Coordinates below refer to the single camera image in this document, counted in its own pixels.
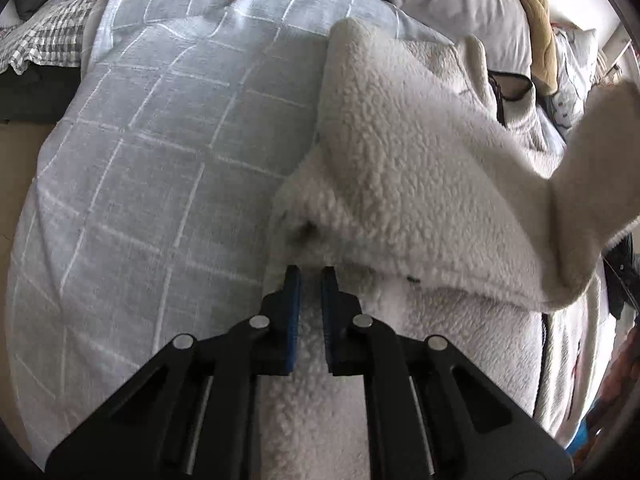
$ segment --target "bed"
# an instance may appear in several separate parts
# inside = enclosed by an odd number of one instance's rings
[[[2,120],[55,123],[62,117],[80,84],[82,46],[92,43],[85,25],[99,19],[100,1],[48,0],[27,22],[15,15],[0,28]]]
[[[530,75],[518,0],[422,3],[471,16],[489,68]],[[174,335],[213,336],[258,309],[271,198],[316,142],[326,38],[346,16],[401,39],[461,34],[383,0],[106,2],[12,250],[8,349],[39,465]],[[540,369],[540,316],[529,322]]]

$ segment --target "tan fabric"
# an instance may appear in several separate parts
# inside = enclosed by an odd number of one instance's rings
[[[551,95],[558,90],[556,42],[549,19],[547,0],[520,0],[527,13],[531,33],[531,76],[539,94]]]

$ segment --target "light blue blanket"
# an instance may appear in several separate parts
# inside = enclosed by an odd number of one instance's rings
[[[12,251],[8,345],[37,463],[174,335],[259,308],[271,198],[314,142],[346,16],[449,43],[380,0],[109,0]]]

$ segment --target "black zipper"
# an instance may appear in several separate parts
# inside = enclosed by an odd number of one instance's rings
[[[549,314],[541,314],[541,320],[542,320],[542,358],[541,358],[541,363],[540,363],[540,378],[538,380],[538,391],[536,393],[536,404],[535,404],[535,410],[538,408],[538,400],[540,399],[540,389],[542,387],[542,377],[545,373],[545,366],[546,366],[546,355],[548,353],[548,348],[547,348],[547,339],[548,339],[548,332],[549,332]]]
[[[496,118],[498,119],[498,122],[506,128],[507,124],[504,121],[504,103],[502,102],[504,96],[502,95],[502,89],[500,88],[500,85],[495,80],[491,72],[489,72],[489,85],[491,85],[491,90],[494,91],[495,101],[498,105],[498,113]]]

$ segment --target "gray checkered fabric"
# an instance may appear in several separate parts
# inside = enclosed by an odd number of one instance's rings
[[[381,0],[110,0],[42,147],[7,292],[33,456],[177,333],[260,307],[271,200],[314,142],[331,26],[441,35]]]
[[[80,66],[82,34],[98,0],[48,0],[30,20],[0,30],[0,73],[39,65]]]

